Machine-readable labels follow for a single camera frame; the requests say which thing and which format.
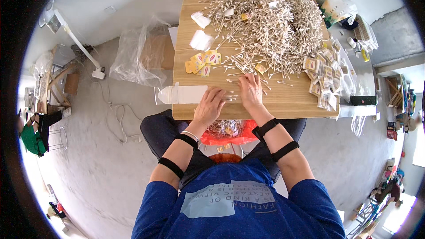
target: wooden table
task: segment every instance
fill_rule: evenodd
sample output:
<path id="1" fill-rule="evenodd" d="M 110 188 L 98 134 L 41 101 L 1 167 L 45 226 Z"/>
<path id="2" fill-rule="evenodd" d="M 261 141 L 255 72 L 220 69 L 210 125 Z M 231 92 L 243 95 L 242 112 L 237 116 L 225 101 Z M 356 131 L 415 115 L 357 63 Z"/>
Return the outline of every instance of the wooden table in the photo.
<path id="1" fill-rule="evenodd" d="M 237 69 L 229 69 L 224 73 L 224 68 L 211 69 L 209 77 L 200 77 L 199 75 L 188 74 L 185 72 L 184 62 L 188 61 L 191 56 L 203 51 L 193 50 L 189 42 L 194 33 L 200 28 L 190 17 L 192 13 L 202 10 L 209 3 L 198 3 L 205 0 L 183 0 L 182 11 L 178 25 L 176 52 L 174 56 L 174 75 L 173 84 L 179 82 L 180 86 L 189 85 L 208 85 L 223 87 L 227 91 L 235 91 L 234 94 L 239 94 L 239 87 L 235 83 L 226 82 L 227 74 L 240 72 Z M 203 30 L 206 34 L 216 36 L 212 26 L 207 26 Z M 329 40 L 329 35 L 324 22 L 322 23 L 323 40 Z M 215 49 L 221 42 L 221 37 L 216 39 L 211 49 Z M 225 43 L 217 51 L 225 56 L 237 54 L 236 47 L 239 45 L 234 43 Z M 333 117 L 338 116 L 338 110 L 328 112 L 325 109 L 317 107 L 317 97 L 309 93 L 310 79 L 305 73 L 299 75 L 290 75 L 290 80 L 285 82 L 293 85 L 290 87 L 284 84 L 277 83 L 279 80 L 277 75 L 274 75 L 269 80 L 268 85 L 272 90 L 266 89 L 267 96 L 263 95 L 263 103 L 266 108 L 276 118 L 313 118 L 313 117 Z M 192 120 L 196 108 L 196 104 L 173 104 L 173 117 L 176 120 Z M 251 116 L 243 108 L 240 99 L 227 102 L 221 110 L 219 119 L 251 119 Z"/>
<path id="2" fill-rule="evenodd" d="M 54 49 L 51 50 L 53 57 L 56 53 L 57 50 L 57 45 L 55 46 Z M 65 75 L 67 73 L 70 73 L 71 70 L 73 69 L 74 65 L 71 64 L 70 66 L 68 66 L 67 68 L 63 69 L 56 77 L 53 76 L 54 72 L 51 72 L 53 66 L 53 60 L 51 61 L 51 63 L 48 66 L 48 73 L 43 74 L 43 76 L 41 77 L 41 81 L 40 83 L 42 83 L 42 87 L 40 88 L 40 98 L 39 98 L 39 102 L 41 104 L 41 109 L 37 109 L 38 112 L 43 113 L 43 114 L 47 114 L 47 103 L 48 103 L 48 93 L 50 92 L 51 95 L 53 95 L 53 97 L 55 98 L 55 100 L 63 106 L 71 106 L 71 103 L 68 101 L 68 99 L 66 98 L 66 96 L 62 93 L 62 89 L 59 87 L 58 85 L 58 81 L 63 79 L 65 77 Z M 59 100 L 59 98 L 57 97 L 56 93 L 53 91 L 53 86 L 56 87 L 56 91 L 58 93 L 58 95 L 62 98 L 63 102 L 61 102 L 61 100 Z"/>

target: right hand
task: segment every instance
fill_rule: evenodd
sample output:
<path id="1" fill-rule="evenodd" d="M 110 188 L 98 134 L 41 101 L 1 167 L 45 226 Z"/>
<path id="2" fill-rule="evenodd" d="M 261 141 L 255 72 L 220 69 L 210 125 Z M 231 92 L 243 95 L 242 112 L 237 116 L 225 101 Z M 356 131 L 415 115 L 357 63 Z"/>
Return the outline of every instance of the right hand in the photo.
<path id="1" fill-rule="evenodd" d="M 241 88 L 242 104 L 248 112 L 263 106 L 263 89 L 259 75 L 252 73 L 245 74 L 239 78 L 239 87 Z"/>
<path id="2" fill-rule="evenodd" d="M 222 101 L 226 91 L 219 87 L 210 87 L 202 97 L 200 103 L 195 109 L 195 115 L 192 122 L 198 121 L 205 125 L 205 129 L 210 126 L 220 115 L 225 101 Z"/>

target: black arm strap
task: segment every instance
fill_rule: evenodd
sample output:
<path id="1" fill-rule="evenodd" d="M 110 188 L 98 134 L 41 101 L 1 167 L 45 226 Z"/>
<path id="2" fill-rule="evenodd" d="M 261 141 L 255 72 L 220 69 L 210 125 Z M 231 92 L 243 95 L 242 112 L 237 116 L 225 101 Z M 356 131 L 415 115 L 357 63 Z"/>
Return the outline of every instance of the black arm strap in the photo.
<path id="1" fill-rule="evenodd" d="M 258 132 L 259 132 L 260 136 L 263 137 L 269 130 L 271 130 L 272 128 L 274 128 L 278 124 L 279 124 L 279 121 L 276 118 L 269 120 L 262 127 L 258 128 Z"/>
<path id="2" fill-rule="evenodd" d="M 300 147 L 300 145 L 298 144 L 298 142 L 291 141 L 288 144 L 286 144 L 285 146 L 283 146 L 280 150 L 272 153 L 272 159 L 273 159 L 273 161 L 278 162 L 280 158 L 284 157 L 290 151 L 293 151 L 293 150 L 295 150 L 296 148 L 299 148 L 299 147 Z"/>
<path id="3" fill-rule="evenodd" d="M 177 175 L 180 180 L 183 178 L 184 172 L 180 169 L 180 167 L 177 166 L 177 164 L 173 163 L 169 159 L 162 157 L 159 159 L 158 164 L 162 164 L 168 167 L 170 170 L 173 171 L 173 173 Z"/>
<path id="4" fill-rule="evenodd" d="M 179 139 L 186 142 L 187 144 L 193 147 L 193 151 L 198 149 L 198 143 L 193 138 L 189 137 L 188 135 L 178 134 L 174 139 L 175 140 Z"/>

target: bracelet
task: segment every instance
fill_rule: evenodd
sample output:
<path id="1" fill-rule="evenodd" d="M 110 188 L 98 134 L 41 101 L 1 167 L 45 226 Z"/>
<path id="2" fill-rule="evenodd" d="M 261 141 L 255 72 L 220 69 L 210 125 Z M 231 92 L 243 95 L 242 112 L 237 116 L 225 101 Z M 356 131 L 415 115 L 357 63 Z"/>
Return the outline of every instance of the bracelet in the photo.
<path id="1" fill-rule="evenodd" d="M 191 135 L 191 136 L 194 136 L 195 137 L 195 139 L 196 139 L 196 142 L 199 142 L 199 139 L 198 139 L 198 137 L 197 136 L 195 136 L 195 134 L 194 133 L 192 133 L 192 132 L 189 132 L 189 131 L 186 131 L 186 130 L 183 130 L 182 131 L 182 133 L 188 133 L 189 135 Z"/>

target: chair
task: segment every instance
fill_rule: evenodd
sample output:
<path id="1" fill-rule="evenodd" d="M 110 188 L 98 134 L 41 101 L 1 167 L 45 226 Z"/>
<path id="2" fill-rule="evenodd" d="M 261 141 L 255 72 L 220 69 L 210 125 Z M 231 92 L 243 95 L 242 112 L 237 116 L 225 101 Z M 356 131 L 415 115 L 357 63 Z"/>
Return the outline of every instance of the chair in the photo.
<path id="1" fill-rule="evenodd" d="M 65 135 L 66 145 L 63 144 L 61 133 L 63 133 Z M 53 150 L 60 149 L 60 148 L 63 148 L 64 150 L 66 150 L 67 147 L 68 147 L 68 138 L 66 136 L 65 128 L 63 128 L 63 126 L 61 126 L 57 130 L 50 130 L 49 135 L 53 135 L 53 134 L 59 134 L 60 143 L 56 144 L 56 145 L 49 145 L 49 151 L 53 151 Z"/>

